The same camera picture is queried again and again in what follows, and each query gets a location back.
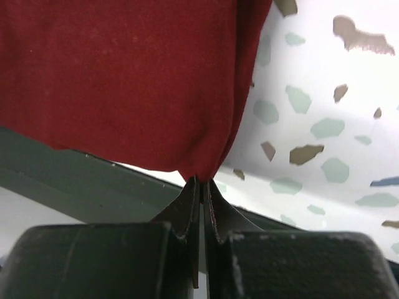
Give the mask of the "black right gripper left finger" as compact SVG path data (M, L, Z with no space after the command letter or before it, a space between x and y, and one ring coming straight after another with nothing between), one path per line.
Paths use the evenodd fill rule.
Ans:
M148 222L32 227L1 270L1 297L192 298L199 198L192 178Z

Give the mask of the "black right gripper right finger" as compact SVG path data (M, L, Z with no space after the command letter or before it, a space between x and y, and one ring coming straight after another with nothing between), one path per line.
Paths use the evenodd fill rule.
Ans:
M397 298L371 238L356 232L263 230L202 186L210 298Z

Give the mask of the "dark red t shirt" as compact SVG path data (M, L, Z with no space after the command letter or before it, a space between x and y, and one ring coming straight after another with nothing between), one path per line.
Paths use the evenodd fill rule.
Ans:
M1 125L212 178L243 115L270 1L2 1Z

